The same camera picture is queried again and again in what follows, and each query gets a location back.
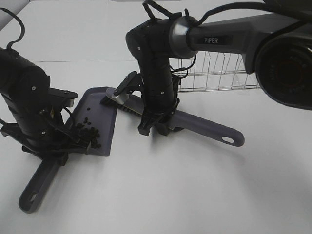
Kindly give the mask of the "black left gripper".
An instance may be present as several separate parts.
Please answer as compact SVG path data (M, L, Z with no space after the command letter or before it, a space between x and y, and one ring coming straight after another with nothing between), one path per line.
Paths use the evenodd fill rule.
M20 143L24 152L40 159L57 158L58 165L65 166L68 153L88 154L90 148L90 142L72 142L73 117L70 116L71 124L66 126L61 115L63 109L71 114L69 107L64 104L52 105L31 113L25 108L9 104L8 108L16 122L9 123L1 119L0 132Z

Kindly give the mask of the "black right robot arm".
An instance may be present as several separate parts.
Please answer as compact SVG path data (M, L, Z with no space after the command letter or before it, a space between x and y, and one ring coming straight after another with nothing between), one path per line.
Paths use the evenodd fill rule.
M200 24L194 18L150 19L130 30L126 44L138 61L145 107L139 132L150 128L176 104L171 58L199 51L240 54L247 74L255 74L274 101L312 107L312 25L308 20L264 14Z

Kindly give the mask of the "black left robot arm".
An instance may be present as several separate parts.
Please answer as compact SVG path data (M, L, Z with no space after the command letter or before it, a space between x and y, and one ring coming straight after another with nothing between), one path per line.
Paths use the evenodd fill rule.
M15 123L2 121L1 133L41 159L87 153L91 140L65 124L61 111L73 106L76 92L52 88L50 76L12 49L0 51L0 94Z

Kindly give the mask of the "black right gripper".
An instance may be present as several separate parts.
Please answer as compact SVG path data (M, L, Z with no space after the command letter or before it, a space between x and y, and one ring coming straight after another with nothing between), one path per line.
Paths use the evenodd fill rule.
M148 136L156 125L159 134L170 133L168 116L177 106L177 86L179 78L172 73L141 73L143 82L142 99L144 104L138 131Z

